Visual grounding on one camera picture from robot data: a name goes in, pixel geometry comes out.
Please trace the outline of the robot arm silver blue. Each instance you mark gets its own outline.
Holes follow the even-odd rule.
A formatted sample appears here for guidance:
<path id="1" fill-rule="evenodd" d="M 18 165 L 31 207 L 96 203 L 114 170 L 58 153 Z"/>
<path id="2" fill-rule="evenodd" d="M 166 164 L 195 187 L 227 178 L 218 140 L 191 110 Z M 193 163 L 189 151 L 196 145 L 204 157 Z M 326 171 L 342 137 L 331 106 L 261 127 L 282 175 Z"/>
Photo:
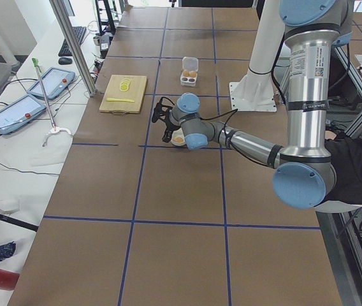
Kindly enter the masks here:
<path id="1" fill-rule="evenodd" d="M 329 107 L 331 49 L 351 38 L 352 1 L 282 1 L 284 42 L 291 51 L 287 110 L 287 144 L 280 146 L 229 127 L 202 119 L 200 102 L 192 93 L 181 95 L 172 106 L 157 103 L 152 121 L 163 121 L 163 141 L 181 130 L 189 149 L 209 142 L 233 149 L 251 161 L 273 168 L 273 190 L 285 204 L 339 212 L 342 203 L 326 201 L 337 175 L 324 146 Z"/>

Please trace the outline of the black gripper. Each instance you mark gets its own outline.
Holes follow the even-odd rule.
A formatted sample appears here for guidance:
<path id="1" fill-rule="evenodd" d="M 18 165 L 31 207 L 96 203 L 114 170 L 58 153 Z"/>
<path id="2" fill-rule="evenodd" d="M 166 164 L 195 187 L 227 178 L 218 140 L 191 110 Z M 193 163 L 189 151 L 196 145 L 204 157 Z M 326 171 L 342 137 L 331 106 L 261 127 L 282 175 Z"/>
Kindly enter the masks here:
<path id="1" fill-rule="evenodd" d="M 171 103 L 171 106 L 164 105 L 164 99 L 167 99 Z M 153 110 L 151 119 L 152 123 L 156 123 L 158 120 L 161 120 L 166 124 L 166 129 L 164 130 L 162 137 L 163 142 L 170 142 L 174 133 L 178 131 L 177 126 L 170 120 L 171 110 L 174 106 L 175 104 L 170 98 L 160 98 Z"/>

